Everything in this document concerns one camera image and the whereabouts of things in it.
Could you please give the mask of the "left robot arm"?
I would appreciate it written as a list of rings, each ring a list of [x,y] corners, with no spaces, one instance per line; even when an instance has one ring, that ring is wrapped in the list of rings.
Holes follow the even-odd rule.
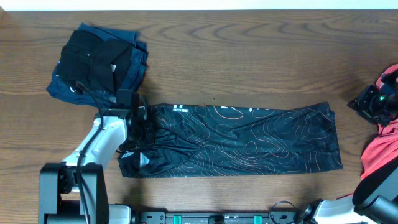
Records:
[[[110,204],[104,172],[119,147],[141,137],[147,101],[120,90],[116,106],[100,108],[81,144],[59,163],[46,163],[39,177],[39,223],[139,223],[130,206]]]

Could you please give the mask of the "black shirt with orange lines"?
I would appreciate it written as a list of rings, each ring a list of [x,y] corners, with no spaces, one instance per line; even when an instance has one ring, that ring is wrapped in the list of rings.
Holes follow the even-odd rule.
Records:
[[[343,167],[328,103],[291,110],[152,105],[146,134],[121,148],[125,177],[304,174]]]

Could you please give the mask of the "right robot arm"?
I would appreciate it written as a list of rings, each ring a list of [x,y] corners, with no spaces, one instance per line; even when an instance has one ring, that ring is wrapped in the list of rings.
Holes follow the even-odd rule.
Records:
[[[378,126],[361,156],[361,182],[351,195],[310,204],[295,223],[397,223],[397,65],[348,106]]]

